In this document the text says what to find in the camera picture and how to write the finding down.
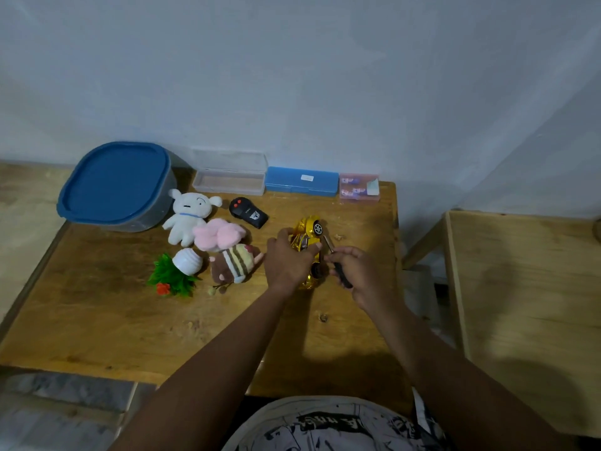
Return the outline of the brown striped plush toy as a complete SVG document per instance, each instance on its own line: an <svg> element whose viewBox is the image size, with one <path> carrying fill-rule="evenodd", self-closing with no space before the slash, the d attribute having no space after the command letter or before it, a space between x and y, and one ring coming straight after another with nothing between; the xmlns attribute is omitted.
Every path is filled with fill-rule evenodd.
<svg viewBox="0 0 601 451"><path fill-rule="evenodd" d="M238 243L209 257L209 267L214 285L210 296L223 294L228 287L244 283L261 263L264 253L253 245Z"/></svg>

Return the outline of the small artificial plant white pot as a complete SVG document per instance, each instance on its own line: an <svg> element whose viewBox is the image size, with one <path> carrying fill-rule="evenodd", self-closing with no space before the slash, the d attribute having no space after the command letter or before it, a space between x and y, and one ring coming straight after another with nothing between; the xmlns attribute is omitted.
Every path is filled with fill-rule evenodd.
<svg viewBox="0 0 601 451"><path fill-rule="evenodd" d="M173 256L163 253L154 262L146 284L159 296L191 298L203 263L203 258L192 248L183 248Z"/></svg>

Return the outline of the person's left hand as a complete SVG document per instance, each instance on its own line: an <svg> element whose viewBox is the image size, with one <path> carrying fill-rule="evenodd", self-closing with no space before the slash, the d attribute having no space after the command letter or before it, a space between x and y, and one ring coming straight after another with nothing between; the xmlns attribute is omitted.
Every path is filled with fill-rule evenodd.
<svg viewBox="0 0 601 451"><path fill-rule="evenodd" d="M299 259L299 252L289 242L293 229L283 228L276 237L267 241L267 251L263 265L268 291L280 298L289 298L306 280L311 264Z"/></svg>

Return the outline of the black remote control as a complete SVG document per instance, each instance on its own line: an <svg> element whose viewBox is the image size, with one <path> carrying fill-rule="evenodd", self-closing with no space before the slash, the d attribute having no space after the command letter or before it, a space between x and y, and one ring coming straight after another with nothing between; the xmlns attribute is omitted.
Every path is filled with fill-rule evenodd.
<svg viewBox="0 0 601 451"><path fill-rule="evenodd" d="M230 201L229 212L234 218L240 219L256 229L263 227L269 219L267 213L254 205L249 198L243 196Z"/></svg>

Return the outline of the yellow toy car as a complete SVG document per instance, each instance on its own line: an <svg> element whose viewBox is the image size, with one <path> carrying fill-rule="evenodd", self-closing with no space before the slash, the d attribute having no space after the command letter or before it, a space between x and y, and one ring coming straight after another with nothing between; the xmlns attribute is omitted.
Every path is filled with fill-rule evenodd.
<svg viewBox="0 0 601 451"><path fill-rule="evenodd" d="M305 251L308 247L321 242L324 228L321 224L320 217L311 215L301 219L293 229L293 234L290 239L291 247L298 251ZM321 251L313 257L309 274L306 280L299 286L302 290L312 290L318 287L325 276L325 270L321 265Z"/></svg>

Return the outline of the pink small box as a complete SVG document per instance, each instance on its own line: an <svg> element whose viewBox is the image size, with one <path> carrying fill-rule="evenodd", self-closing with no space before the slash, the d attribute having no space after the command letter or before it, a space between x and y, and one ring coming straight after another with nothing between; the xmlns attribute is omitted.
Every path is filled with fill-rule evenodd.
<svg viewBox="0 0 601 451"><path fill-rule="evenodd" d="M340 173L339 196L341 202L378 202L380 200L379 175Z"/></svg>

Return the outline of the person's right hand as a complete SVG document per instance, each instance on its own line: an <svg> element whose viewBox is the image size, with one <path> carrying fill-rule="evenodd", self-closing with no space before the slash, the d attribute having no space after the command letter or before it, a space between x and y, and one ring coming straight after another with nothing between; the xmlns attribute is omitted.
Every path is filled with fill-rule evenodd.
<svg viewBox="0 0 601 451"><path fill-rule="evenodd" d="M342 287L351 291L353 300L371 318L381 314L388 307L392 297L390 286L385 284L375 261L367 252L354 246L340 246L326 255L331 265L339 264L346 281L331 269L331 275L337 277Z"/></svg>

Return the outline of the person's right forearm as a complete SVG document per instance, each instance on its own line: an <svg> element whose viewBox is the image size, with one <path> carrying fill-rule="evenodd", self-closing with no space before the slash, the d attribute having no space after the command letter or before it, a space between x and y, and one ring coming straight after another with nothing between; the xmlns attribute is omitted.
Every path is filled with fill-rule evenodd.
<svg viewBox="0 0 601 451"><path fill-rule="evenodd" d="M530 407L448 346L388 293L362 308L460 451L577 451Z"/></svg>

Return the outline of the person's printed white shirt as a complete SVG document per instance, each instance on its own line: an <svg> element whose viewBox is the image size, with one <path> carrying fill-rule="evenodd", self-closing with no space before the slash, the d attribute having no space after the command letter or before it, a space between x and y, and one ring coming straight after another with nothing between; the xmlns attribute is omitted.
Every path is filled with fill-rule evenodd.
<svg viewBox="0 0 601 451"><path fill-rule="evenodd" d="M260 408L221 451L455 451L433 426L357 397L295 396Z"/></svg>

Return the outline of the blue plastic case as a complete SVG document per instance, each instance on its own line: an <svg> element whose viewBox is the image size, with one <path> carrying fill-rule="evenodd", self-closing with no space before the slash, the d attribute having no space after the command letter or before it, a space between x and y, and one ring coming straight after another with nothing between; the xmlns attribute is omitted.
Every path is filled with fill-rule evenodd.
<svg viewBox="0 0 601 451"><path fill-rule="evenodd" d="M265 176L269 191L333 197L338 187L339 173L330 171L269 166Z"/></svg>

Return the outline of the person's left forearm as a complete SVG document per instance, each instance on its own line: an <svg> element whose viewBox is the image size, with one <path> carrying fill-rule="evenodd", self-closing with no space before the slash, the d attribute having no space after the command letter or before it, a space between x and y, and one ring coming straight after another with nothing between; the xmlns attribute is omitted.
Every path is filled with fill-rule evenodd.
<svg viewBox="0 0 601 451"><path fill-rule="evenodd" d="M269 286L159 387L108 451L216 450L295 290Z"/></svg>

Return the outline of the wooden side table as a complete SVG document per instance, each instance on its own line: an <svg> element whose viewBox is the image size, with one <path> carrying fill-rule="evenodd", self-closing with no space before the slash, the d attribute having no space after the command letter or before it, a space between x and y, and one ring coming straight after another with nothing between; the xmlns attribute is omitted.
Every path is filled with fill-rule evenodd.
<svg viewBox="0 0 601 451"><path fill-rule="evenodd" d="M601 438L601 220L450 210L439 248L465 357L561 433Z"/></svg>

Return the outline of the black handled screwdriver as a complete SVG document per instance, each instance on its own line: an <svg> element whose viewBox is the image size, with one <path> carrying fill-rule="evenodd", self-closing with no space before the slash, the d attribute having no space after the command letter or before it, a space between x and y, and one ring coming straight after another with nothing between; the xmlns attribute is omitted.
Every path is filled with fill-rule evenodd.
<svg viewBox="0 0 601 451"><path fill-rule="evenodd" d="M325 244L325 246L327 247L327 250L329 251L329 253L333 254L334 253L334 245L330 241L329 237L326 234L323 234L321 236L321 239L322 239L323 243ZM343 271L342 265L338 262L334 262L333 264L334 264L334 270L335 270L342 286L346 289L352 289L353 285L347 279L347 277Z"/></svg>

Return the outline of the clear plastic box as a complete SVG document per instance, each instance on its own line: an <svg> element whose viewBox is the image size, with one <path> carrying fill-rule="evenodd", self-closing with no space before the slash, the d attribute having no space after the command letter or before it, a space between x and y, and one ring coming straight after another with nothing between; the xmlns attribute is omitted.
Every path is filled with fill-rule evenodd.
<svg viewBox="0 0 601 451"><path fill-rule="evenodd" d="M198 193L261 196L265 192L264 153L193 149L189 164L196 171L192 188Z"/></svg>

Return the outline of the pink plush toy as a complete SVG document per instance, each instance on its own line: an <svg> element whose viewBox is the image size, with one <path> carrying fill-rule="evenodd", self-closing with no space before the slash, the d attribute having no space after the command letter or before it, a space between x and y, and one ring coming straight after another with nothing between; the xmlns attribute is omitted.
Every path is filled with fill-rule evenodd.
<svg viewBox="0 0 601 451"><path fill-rule="evenodd" d="M194 245L204 252L220 252L228 250L240 243L247 235L244 227L216 218L204 226L192 230Z"/></svg>

